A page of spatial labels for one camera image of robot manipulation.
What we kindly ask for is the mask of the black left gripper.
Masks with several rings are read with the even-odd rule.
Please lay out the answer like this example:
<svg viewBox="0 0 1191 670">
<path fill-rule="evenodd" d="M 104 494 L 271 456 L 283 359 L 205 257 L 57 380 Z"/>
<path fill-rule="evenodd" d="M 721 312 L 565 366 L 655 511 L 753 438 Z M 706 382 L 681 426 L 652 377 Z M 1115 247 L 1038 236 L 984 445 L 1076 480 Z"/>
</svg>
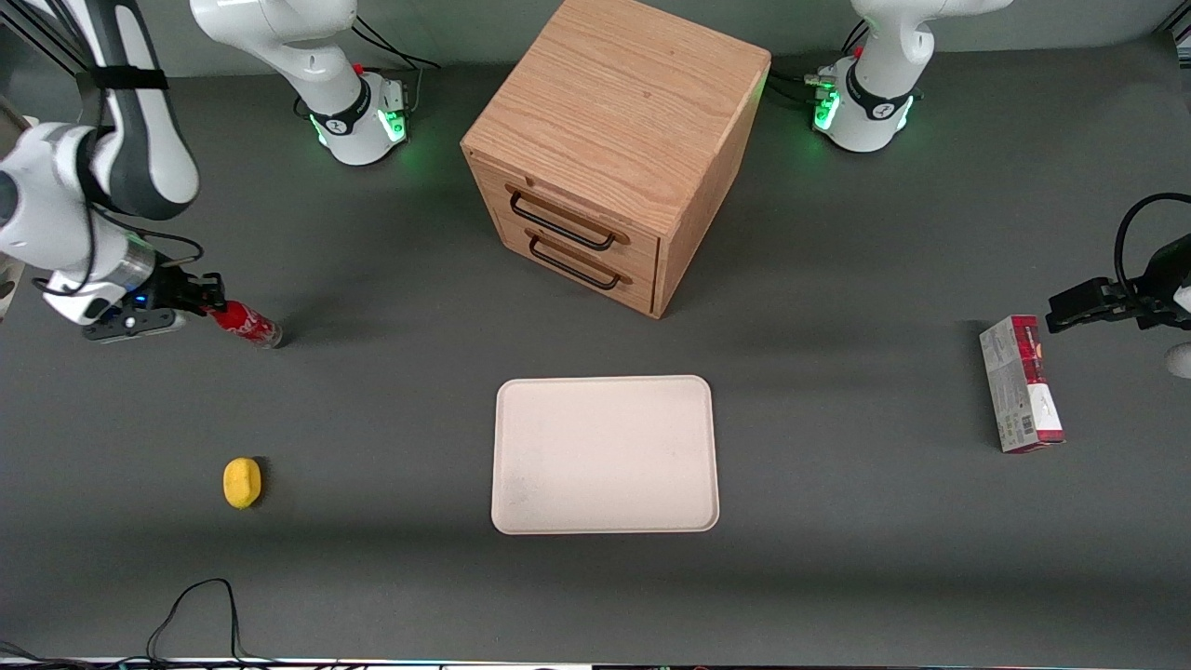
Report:
<svg viewBox="0 0 1191 670">
<path fill-rule="evenodd" d="M 1110 278 L 1089 278 L 1048 298 L 1047 330 L 1059 334 L 1080 324 L 1125 321 L 1130 305 L 1139 328 L 1187 331 L 1190 314 L 1178 298 L 1184 292 L 1187 301 L 1187 275 L 1190 236 L 1184 234 L 1160 248 L 1136 278 L 1125 281 L 1127 298 Z"/>
</svg>

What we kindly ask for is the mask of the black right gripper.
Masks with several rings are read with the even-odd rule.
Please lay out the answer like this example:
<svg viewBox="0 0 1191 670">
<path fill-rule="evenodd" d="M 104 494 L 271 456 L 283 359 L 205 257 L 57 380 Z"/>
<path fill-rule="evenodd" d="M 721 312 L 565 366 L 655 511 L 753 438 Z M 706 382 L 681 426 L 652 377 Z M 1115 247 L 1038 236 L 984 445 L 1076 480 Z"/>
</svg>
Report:
<svg viewBox="0 0 1191 670">
<path fill-rule="evenodd" d="M 207 311 L 225 313 L 227 298 L 222 273 L 202 278 L 181 267 L 156 267 L 138 288 L 138 309 L 175 309 L 205 317 Z"/>
</svg>

